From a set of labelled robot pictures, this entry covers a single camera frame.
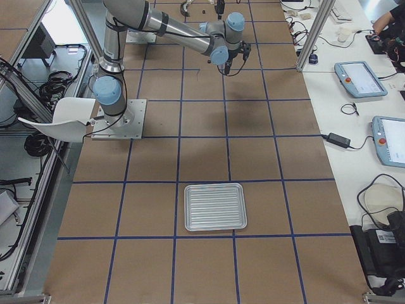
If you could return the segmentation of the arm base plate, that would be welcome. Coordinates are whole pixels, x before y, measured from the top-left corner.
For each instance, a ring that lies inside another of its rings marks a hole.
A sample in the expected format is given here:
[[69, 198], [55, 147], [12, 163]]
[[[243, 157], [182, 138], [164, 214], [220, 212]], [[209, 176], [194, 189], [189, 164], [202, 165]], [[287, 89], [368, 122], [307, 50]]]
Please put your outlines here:
[[129, 99], [123, 116], [110, 117], [104, 114], [99, 106], [97, 119], [90, 135], [94, 140], [129, 140], [142, 139], [144, 119], [146, 114], [146, 99]]
[[152, 32], [139, 32], [128, 30], [126, 37], [127, 44], [155, 44], [156, 34]]

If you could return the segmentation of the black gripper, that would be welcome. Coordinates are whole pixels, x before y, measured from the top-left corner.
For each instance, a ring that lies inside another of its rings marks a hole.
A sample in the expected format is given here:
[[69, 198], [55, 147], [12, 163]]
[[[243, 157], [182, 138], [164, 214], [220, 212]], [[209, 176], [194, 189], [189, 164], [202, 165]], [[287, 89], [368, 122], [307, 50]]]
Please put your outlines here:
[[242, 60], [245, 63], [251, 52], [251, 44], [246, 43], [245, 41], [240, 41], [238, 46], [235, 49], [229, 50], [229, 62], [232, 63], [234, 58], [239, 54], [242, 55]]

